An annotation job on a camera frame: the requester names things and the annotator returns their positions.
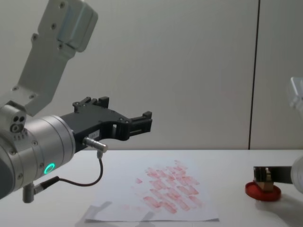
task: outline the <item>paper sheet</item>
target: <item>paper sheet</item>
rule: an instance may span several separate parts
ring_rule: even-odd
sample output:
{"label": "paper sheet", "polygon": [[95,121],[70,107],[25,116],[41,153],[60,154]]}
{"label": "paper sheet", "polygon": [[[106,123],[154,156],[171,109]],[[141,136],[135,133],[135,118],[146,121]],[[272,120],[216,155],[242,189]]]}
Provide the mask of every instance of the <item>paper sheet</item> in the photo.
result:
{"label": "paper sheet", "polygon": [[116,162],[115,171],[105,173],[92,204],[101,207],[110,202],[110,205],[87,219],[131,222],[217,219],[200,179],[199,169],[190,160],[121,160]]}

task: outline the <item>red circular base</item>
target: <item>red circular base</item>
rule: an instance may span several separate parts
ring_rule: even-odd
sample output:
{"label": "red circular base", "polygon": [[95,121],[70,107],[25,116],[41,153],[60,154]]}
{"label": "red circular base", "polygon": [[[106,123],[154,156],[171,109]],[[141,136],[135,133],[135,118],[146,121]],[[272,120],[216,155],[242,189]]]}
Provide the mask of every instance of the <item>red circular base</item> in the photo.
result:
{"label": "red circular base", "polygon": [[245,185],[245,192],[248,196],[260,201],[277,201],[281,198],[281,190],[274,186],[272,192],[264,192],[255,182],[250,182]]}

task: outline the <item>cable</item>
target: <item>cable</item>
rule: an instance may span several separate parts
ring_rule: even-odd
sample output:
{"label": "cable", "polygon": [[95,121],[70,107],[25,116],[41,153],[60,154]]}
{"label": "cable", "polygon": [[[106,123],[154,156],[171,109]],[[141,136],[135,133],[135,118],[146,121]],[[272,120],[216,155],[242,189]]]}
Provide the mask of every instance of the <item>cable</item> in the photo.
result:
{"label": "cable", "polygon": [[76,182],[69,181],[69,180],[62,179],[62,178],[59,178],[59,181],[63,181],[63,182],[70,183],[70,184],[73,184],[75,186],[80,186],[80,187],[93,186],[93,185],[97,184],[101,180],[102,175],[103,175],[103,163],[102,163],[101,159],[99,159],[99,163],[100,163],[100,175],[99,175],[98,179],[96,181],[94,181],[93,183],[76,183]]}

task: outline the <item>white wall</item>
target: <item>white wall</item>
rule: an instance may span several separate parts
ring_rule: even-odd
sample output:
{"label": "white wall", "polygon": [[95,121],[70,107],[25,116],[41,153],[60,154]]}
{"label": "white wall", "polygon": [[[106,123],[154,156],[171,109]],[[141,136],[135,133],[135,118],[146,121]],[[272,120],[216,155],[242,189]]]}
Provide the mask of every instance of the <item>white wall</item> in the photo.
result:
{"label": "white wall", "polygon": [[286,87],[303,75],[303,1],[261,0],[252,149],[302,149],[303,121]]}
{"label": "white wall", "polygon": [[[99,14],[91,42],[38,116],[109,96],[110,108],[154,119],[151,133],[111,148],[248,147],[257,0],[87,2]],[[46,4],[1,1],[0,95],[17,82]]]}

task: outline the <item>green led ring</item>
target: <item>green led ring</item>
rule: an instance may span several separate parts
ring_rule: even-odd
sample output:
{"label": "green led ring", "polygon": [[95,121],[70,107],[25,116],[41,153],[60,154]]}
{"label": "green led ring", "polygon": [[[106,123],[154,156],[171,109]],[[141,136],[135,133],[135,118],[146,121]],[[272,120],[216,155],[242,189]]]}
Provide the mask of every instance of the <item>green led ring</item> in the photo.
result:
{"label": "green led ring", "polygon": [[44,174],[48,174],[51,171],[53,171],[53,169],[55,169],[56,165],[55,163],[50,163],[44,170]]}

